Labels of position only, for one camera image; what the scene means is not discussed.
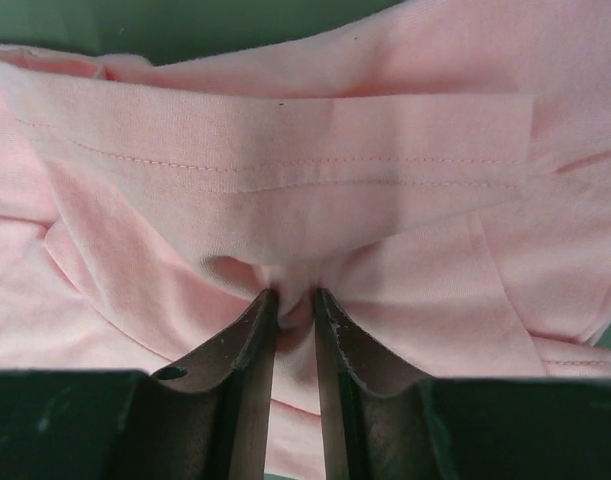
pink cloth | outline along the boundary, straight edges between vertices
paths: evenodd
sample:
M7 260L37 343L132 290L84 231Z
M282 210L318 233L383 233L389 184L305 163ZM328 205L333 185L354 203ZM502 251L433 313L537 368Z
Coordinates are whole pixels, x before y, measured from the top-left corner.
M151 371L270 285L268 471L323 478L316 285L434 375L611 375L611 0L156 68L0 46L0 367Z

pink shirt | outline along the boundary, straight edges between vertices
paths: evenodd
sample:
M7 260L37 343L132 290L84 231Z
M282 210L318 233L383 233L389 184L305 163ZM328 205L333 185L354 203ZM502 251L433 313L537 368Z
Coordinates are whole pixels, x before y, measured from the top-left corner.
M0 46L0 367L152 371L274 286L267 470L323 478L317 285L434 375L611 375L611 0L164 67Z

stitching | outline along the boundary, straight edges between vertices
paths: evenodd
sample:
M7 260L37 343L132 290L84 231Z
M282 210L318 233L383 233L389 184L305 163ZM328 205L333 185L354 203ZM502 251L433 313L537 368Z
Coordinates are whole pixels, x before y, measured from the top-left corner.
M55 129L53 125L45 125L40 123L29 123L21 119L16 119L19 123L24 125L34 127L34 128L44 128L44 129ZM76 145L79 148L84 150L88 150L90 152L98 153L100 155L104 155L110 158L116 158L118 160L126 160L134 163L143 163L147 165L160 165L167 166L172 168L184 168L186 170L198 170L204 172L248 172L248 171L262 171L262 170L271 170L274 168L281 167L290 167L297 165L308 165L308 164L325 164L325 163L357 163L357 162L419 162L419 163L470 163L470 164L492 164L492 165L518 165L522 162L520 161L509 161L504 162L501 160L484 160L484 159L458 159L458 158L426 158L426 157L406 157L406 158L396 158L396 157L350 157L350 158L338 158L338 157L330 157L330 158L315 158L315 159L307 159L307 160L297 160L294 162L284 162L277 163L273 165L252 165L248 167L235 167L235 168L220 168L220 167L203 167L196 165L183 165L179 163L170 163L170 162L161 162L157 160L149 160L145 158L132 157L126 155L118 155L115 153L106 152L104 150L99 150L97 148L89 147L87 145L83 145L82 143L78 143L75 140L71 140L66 138L67 141Z
M553 365L611 365L608 362L595 362L595 361L586 361L586 362L562 362L556 360L544 360L545 363L553 364Z

